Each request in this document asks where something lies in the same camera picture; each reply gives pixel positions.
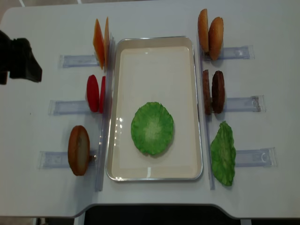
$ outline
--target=food slice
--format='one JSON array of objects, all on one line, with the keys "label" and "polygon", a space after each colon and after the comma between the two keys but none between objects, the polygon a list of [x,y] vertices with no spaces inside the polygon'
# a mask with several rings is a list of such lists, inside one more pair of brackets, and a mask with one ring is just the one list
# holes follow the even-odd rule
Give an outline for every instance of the food slice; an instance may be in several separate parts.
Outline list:
[{"label": "food slice", "polygon": [[211,94],[214,113],[221,113],[225,102],[224,77],[221,71],[216,71],[212,78]]},{"label": "food slice", "polygon": [[209,30],[209,47],[210,57],[212,60],[217,60],[221,53],[223,43],[224,25],[221,17],[216,17],[210,24]]},{"label": "food slice", "polygon": [[235,175],[235,156],[233,130],[223,121],[215,139],[210,145],[212,172],[220,183],[231,186]]},{"label": "food slice", "polygon": [[100,28],[100,24],[98,19],[96,19],[95,29],[94,29],[94,38],[93,38],[93,45],[95,48],[96,55],[98,57],[100,67],[103,69],[105,55],[104,55],[104,40]]},{"label": "food slice", "polygon": [[135,113],[131,122],[131,137],[142,153],[163,152],[173,139],[174,121],[158,102],[148,102]]},{"label": "food slice", "polygon": [[108,68],[108,57],[109,57],[109,28],[108,28],[108,17],[105,23],[104,33],[104,56],[105,56],[105,67]]},{"label": "food slice", "polygon": [[89,76],[86,86],[86,95],[90,110],[97,112],[99,108],[99,86],[95,75]]},{"label": "food slice", "polygon": [[100,100],[99,100],[99,112],[100,113],[103,113],[104,101],[105,101],[105,76],[102,77],[102,82],[101,82],[101,92],[100,92]]},{"label": "food slice", "polygon": [[205,53],[209,52],[207,9],[203,9],[198,17],[198,36]]},{"label": "food slice", "polygon": [[208,76],[208,70],[203,71],[202,83],[203,83],[203,98],[204,98],[204,110],[206,115],[210,115],[210,80]]},{"label": "food slice", "polygon": [[83,176],[90,160],[90,139],[83,126],[75,126],[70,134],[67,150],[68,162],[76,176]]}]

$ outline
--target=white table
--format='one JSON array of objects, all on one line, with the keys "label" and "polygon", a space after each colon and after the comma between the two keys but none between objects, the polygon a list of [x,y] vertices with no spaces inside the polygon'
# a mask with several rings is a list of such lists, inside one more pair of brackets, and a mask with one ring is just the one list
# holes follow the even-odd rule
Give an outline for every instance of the white table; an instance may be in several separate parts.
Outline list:
[{"label": "white table", "polygon": [[[232,188],[216,181],[211,191],[202,138],[204,170],[194,182],[116,183],[105,175],[103,191],[95,192],[93,169],[84,177],[75,177],[69,169],[37,169],[41,150],[67,151],[75,125],[83,124],[91,146],[98,146],[97,118],[47,114],[50,100],[84,99],[88,76],[96,74],[100,80],[104,75],[97,67],[58,68],[60,54],[93,53],[96,18],[104,28],[109,16],[116,42],[184,35],[196,48],[197,18],[203,8],[208,9],[209,23],[223,17],[224,46],[254,45],[255,60],[227,60],[218,68],[204,68],[210,75],[223,71],[228,97],[264,94],[266,113],[227,113],[225,119],[236,149],[275,147],[277,167],[237,168]],[[30,41],[43,79],[9,80],[0,87],[0,215],[71,217],[96,204],[174,203],[211,204],[237,218],[300,217],[299,8],[299,1],[192,0],[8,10],[0,29],[11,38]]]}]

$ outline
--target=green lettuce slice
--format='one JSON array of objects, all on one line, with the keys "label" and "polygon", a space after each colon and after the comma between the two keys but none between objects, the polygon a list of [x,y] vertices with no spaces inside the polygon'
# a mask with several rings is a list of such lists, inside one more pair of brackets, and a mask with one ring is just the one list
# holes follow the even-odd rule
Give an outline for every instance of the green lettuce slice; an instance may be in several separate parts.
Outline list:
[{"label": "green lettuce slice", "polygon": [[174,121],[158,102],[148,102],[135,113],[131,122],[131,137],[142,153],[163,152],[173,138]]},{"label": "green lettuce slice", "polygon": [[212,171],[220,183],[231,186],[235,175],[235,156],[233,130],[223,121],[215,139],[210,145]]}]

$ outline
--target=white tray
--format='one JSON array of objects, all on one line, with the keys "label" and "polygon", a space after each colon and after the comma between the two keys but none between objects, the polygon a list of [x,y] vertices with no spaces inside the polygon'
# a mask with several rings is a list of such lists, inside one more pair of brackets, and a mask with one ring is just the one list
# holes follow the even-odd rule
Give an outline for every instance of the white tray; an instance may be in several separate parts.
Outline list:
[{"label": "white tray", "polygon": [[[187,37],[126,39],[116,49],[106,171],[115,181],[194,180],[203,170],[193,43]],[[174,138],[159,157],[134,145],[131,122],[147,102],[172,115]]]}]

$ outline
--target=tray rim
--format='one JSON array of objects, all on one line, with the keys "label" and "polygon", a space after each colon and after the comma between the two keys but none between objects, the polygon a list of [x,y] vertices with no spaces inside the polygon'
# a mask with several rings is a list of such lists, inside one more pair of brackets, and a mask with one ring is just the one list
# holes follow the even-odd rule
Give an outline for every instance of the tray rim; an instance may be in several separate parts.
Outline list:
[{"label": "tray rim", "polygon": [[[191,39],[189,39],[187,36],[169,36],[169,37],[141,37],[141,38],[125,38],[118,42],[115,48],[115,59],[117,55],[117,50],[119,45],[124,41],[135,41],[135,40],[149,40],[149,39],[165,39],[165,38],[187,38],[191,44],[192,44],[192,53],[193,53],[193,60],[194,60],[194,75],[195,75],[195,93],[196,93],[196,106],[197,106],[197,120],[198,120],[198,132],[199,132],[199,144],[200,144],[200,157],[201,157],[201,169],[199,174],[197,174],[195,177],[192,178],[115,178],[112,177],[108,172],[108,151],[109,151],[109,139],[107,140],[107,146],[106,146],[106,154],[105,154],[105,171],[107,176],[116,182],[126,182],[126,181],[189,181],[189,180],[196,180],[200,178],[200,176],[203,173],[203,152],[202,152],[202,141],[201,141],[201,129],[200,129],[200,114],[199,114],[199,103],[198,103],[198,89],[197,89],[197,77],[196,77],[196,68],[195,68],[195,50],[194,50],[194,44]],[[113,69],[113,88],[114,88],[114,81],[115,81],[115,65]]]}]

